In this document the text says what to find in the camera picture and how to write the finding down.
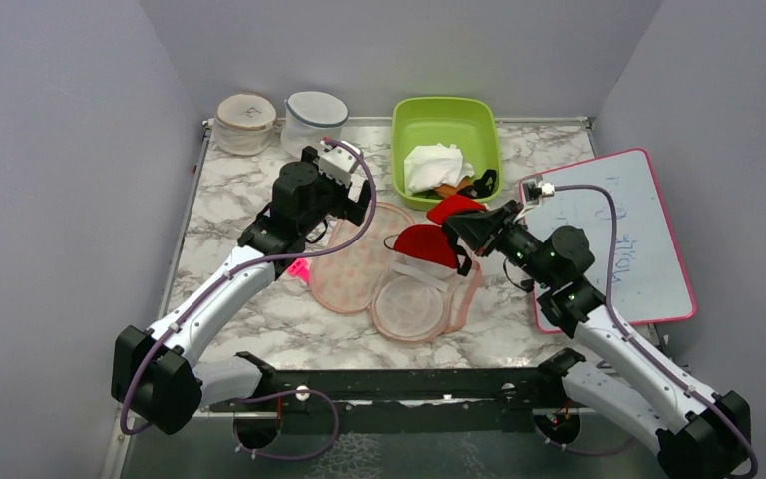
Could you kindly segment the red and black bra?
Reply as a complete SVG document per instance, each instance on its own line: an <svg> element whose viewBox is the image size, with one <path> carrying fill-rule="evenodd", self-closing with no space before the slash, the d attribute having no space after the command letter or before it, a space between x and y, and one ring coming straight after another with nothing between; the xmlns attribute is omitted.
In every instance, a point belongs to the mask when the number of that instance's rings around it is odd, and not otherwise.
<svg viewBox="0 0 766 479"><path fill-rule="evenodd" d="M459 245L458 237L443 229L443 222L453 214L484 212L487 207L469 197L455 194L442 199L427 211L428 223L409 225L396 235L383 239L387 249L413 259L453 269L457 275L468 276L473 261Z"/></svg>

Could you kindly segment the floral mesh laundry bag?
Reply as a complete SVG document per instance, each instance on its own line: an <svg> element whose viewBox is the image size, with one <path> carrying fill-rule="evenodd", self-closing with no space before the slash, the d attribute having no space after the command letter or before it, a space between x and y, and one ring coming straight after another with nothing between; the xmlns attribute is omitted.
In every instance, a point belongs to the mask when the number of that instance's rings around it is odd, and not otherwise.
<svg viewBox="0 0 766 479"><path fill-rule="evenodd" d="M358 241L313 261L310 287L318 302L340 314L367 311L382 335L405 343L463 328L483 280L480 266L474 262L469 275L460 276L384 246L384 238L413 224L422 223L379 203Z"/></svg>

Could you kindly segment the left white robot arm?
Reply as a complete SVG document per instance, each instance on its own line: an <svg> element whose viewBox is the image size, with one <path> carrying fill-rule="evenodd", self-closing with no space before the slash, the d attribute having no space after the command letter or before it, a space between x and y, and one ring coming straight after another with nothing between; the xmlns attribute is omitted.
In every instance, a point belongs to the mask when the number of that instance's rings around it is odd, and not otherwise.
<svg viewBox="0 0 766 479"><path fill-rule="evenodd" d="M361 150L325 139L283 165L270 202L254 217L222 266L178 308L145 329L126 327L116 338L111 395L120 403L120 431L136 435L151 426L171 435L202 407L228 400L249 409L272 400L273 383L243 357L199 363L231 319L299 259L314 254L310 234L328 218L347 220L358 232L327 249L357 242L376 209L376 185Z"/></svg>

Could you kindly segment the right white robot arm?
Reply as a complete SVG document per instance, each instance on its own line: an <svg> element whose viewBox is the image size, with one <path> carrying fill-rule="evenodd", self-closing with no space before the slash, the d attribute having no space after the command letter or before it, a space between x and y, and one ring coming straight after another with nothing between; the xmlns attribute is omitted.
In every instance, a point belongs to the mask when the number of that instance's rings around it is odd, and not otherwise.
<svg viewBox="0 0 766 479"><path fill-rule="evenodd" d="M498 252L544 287L537 299L543 315L621 377L611 379L565 349L541 364L538 398L550 406L569 399L597 411L650 450L670 478L734 478L743 464L749 466L745 477L755 477L746 400L695 379L620 317L585 276L594 256L583 230L560 226L538 239L518 221L522 210L515 201L488 210L455 196L428 217L451 246L466 246L476 256Z"/></svg>

